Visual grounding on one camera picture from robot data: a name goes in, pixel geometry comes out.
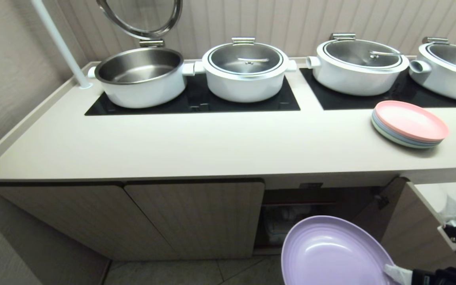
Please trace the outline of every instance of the floor tile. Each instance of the floor tile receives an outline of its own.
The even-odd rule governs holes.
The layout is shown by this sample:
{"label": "floor tile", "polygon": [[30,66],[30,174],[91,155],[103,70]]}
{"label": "floor tile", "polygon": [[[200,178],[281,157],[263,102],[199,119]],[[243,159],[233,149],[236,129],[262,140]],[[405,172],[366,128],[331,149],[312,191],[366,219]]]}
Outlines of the floor tile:
{"label": "floor tile", "polygon": [[281,257],[270,256],[226,280],[222,285],[284,285]]}
{"label": "floor tile", "polygon": [[125,265],[126,263],[128,263],[127,261],[112,261],[112,263],[110,264],[110,270],[114,270],[116,268],[119,268],[121,267],[122,265]]}
{"label": "floor tile", "polygon": [[239,274],[240,272],[252,267],[256,263],[262,261],[265,257],[254,257],[248,259],[231,259],[231,260],[218,260],[219,269],[224,280]]}
{"label": "floor tile", "polygon": [[216,261],[129,262],[108,272],[104,285],[218,285]]}

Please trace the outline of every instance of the cabinet door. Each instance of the cabinet door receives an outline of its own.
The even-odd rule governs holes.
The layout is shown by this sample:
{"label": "cabinet door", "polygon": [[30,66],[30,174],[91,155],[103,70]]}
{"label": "cabinet door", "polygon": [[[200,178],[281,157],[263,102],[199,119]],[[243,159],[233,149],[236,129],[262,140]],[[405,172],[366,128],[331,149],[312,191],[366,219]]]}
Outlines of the cabinet door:
{"label": "cabinet door", "polygon": [[181,258],[252,255],[262,182],[133,184],[125,190]]}
{"label": "cabinet door", "polygon": [[0,195],[112,260],[177,259],[119,186],[0,186]]}
{"label": "cabinet door", "polygon": [[353,222],[378,240],[395,264],[429,271],[456,267],[455,253],[437,229],[441,219],[412,182],[396,178],[380,197]]}

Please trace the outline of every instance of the induction cooktop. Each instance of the induction cooktop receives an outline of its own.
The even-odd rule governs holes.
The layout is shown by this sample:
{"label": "induction cooktop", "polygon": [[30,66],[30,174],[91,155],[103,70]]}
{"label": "induction cooktop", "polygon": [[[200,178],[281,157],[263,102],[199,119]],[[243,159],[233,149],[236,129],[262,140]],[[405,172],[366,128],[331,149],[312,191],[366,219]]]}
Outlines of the induction cooktop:
{"label": "induction cooktop", "polygon": [[438,95],[416,83],[408,70],[399,74],[391,89],[377,96],[352,96],[333,91],[316,81],[313,71],[301,68],[300,72],[314,92],[324,110],[372,109],[381,101],[395,100],[422,108],[456,107],[456,100]]}
{"label": "induction cooktop", "polygon": [[235,103],[215,96],[207,86],[205,74],[188,76],[188,86],[184,92],[170,102],[162,105],[132,109],[123,108],[112,103],[103,93],[87,110],[86,116],[105,115],[145,115],[145,114],[182,114],[198,112],[267,112],[300,110],[291,91],[291,87],[284,79],[283,87],[273,97],[255,103]]}

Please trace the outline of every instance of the purple plate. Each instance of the purple plate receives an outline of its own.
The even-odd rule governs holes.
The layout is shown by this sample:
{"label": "purple plate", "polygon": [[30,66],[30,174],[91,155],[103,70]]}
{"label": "purple plate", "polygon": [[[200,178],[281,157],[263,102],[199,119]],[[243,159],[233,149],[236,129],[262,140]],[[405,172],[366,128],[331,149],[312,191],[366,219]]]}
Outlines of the purple plate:
{"label": "purple plate", "polygon": [[394,265],[371,235],[327,215],[296,224],[281,255],[286,285],[396,285],[383,272],[385,264]]}

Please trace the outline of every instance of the countertop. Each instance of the countertop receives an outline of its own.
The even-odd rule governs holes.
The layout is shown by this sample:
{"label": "countertop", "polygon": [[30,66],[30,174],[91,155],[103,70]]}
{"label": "countertop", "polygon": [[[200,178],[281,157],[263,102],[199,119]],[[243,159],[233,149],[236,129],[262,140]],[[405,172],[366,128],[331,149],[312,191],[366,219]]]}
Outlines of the countertop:
{"label": "countertop", "polygon": [[376,133],[372,110],[324,111],[299,70],[286,78],[300,111],[87,117],[103,92],[91,80],[92,88],[71,88],[0,150],[0,181],[456,168],[456,108],[429,108],[451,134],[436,148],[413,150]]}

